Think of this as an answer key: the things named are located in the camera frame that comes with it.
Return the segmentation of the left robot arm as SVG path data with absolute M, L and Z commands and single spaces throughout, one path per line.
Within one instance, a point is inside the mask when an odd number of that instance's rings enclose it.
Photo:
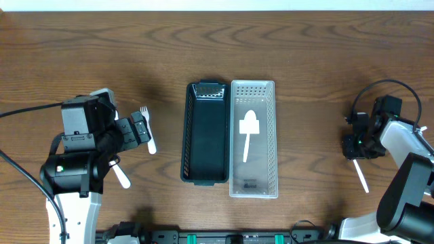
M 77 96 L 61 106 L 64 152 L 50 149 L 40 178 L 60 208 L 67 243 L 94 243 L 104 177 L 120 152 L 147 143 L 151 135 L 139 111 L 118 119 L 108 94 Z

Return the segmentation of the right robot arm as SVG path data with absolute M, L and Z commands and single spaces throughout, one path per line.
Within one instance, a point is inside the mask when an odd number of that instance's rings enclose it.
M 374 213 L 345 218 L 331 226 L 326 239 L 358 243 L 432 243 L 433 153 L 416 122 L 404 119 L 402 101 L 375 99 L 370 114 L 352 110 L 347 123 L 353 132 L 342 139 L 348 160 L 376 159 L 390 154 L 398 170 Z

